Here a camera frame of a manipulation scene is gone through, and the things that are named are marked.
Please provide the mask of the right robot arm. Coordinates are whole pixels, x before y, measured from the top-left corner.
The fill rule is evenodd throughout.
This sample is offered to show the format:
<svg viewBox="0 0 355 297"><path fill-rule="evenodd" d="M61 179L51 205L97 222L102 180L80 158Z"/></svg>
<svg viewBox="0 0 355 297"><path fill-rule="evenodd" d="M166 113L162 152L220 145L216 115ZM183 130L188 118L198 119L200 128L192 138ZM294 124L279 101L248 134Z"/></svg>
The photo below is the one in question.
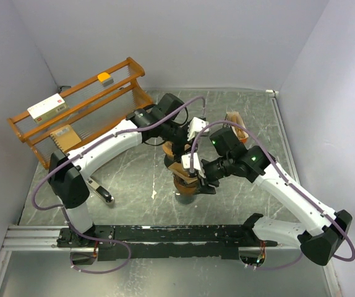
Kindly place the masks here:
<svg viewBox="0 0 355 297"><path fill-rule="evenodd" d="M287 244L298 247L313 263L325 266L344 241L352 243L347 237L351 214L336 211L315 198L285 172L263 145L247 149L228 127L214 132L210 140L219 157L211 162L199 160L192 150L182 157L185 169L209 183L231 175L245 178L270 193L298 219L298 223L290 223L251 216L249 226L242 231L247 245L255 246L260 241Z"/></svg>

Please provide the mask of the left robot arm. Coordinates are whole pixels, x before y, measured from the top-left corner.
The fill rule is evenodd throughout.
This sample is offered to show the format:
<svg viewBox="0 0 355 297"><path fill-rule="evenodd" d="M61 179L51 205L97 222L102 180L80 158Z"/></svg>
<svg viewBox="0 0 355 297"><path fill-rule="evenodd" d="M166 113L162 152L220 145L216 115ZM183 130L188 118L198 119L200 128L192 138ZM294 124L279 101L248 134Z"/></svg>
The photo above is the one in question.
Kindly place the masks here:
<svg viewBox="0 0 355 297"><path fill-rule="evenodd" d="M176 123L175 118L186 109L186 103L166 93L157 104L130 112L112 130L69 155L61 150L52 154L48 183L61 201L67 221L75 229L72 239L79 246L87 247L95 239L95 226L87 206L90 196L87 179L114 157L151 138L161 138L179 149L184 148L187 125Z"/></svg>

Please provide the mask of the dark glass carafe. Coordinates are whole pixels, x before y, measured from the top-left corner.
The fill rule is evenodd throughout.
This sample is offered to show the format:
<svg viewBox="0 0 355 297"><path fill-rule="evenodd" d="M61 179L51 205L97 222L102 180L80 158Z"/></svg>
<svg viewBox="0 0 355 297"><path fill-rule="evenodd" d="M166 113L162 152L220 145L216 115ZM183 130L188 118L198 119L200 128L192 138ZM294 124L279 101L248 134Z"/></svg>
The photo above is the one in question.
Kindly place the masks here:
<svg viewBox="0 0 355 297"><path fill-rule="evenodd" d="M164 165L166 168L169 168L174 163L174 159L170 158L169 156L165 155L164 157Z"/></svg>

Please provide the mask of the orange coffee filter box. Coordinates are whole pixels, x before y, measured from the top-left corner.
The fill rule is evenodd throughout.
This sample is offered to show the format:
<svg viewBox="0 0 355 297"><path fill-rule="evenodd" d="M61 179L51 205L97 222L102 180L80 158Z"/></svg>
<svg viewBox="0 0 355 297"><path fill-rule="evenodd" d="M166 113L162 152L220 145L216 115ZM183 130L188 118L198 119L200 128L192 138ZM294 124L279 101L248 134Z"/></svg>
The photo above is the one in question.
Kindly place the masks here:
<svg viewBox="0 0 355 297"><path fill-rule="evenodd" d="M230 121L232 123L236 123L242 127L245 127L243 118L237 111L227 112L225 120ZM228 126L231 127L231 129L233 130L233 132L235 133L236 137L239 139L240 142L242 142L243 144L247 142L249 138L247 132L245 132L244 130L242 130L240 127L237 126L231 126L230 124L228 124Z"/></svg>

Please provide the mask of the grey glass carafe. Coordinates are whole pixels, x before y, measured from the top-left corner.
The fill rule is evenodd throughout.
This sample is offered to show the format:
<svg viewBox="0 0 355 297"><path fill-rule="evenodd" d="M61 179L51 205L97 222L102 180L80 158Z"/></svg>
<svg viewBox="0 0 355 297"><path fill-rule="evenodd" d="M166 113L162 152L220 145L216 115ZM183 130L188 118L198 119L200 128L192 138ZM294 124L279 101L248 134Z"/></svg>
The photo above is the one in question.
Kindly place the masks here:
<svg viewBox="0 0 355 297"><path fill-rule="evenodd" d="M183 205L191 204L196 199L196 195L187 195L187 194L182 194L179 192L176 192L174 194L174 197L180 204L183 204Z"/></svg>

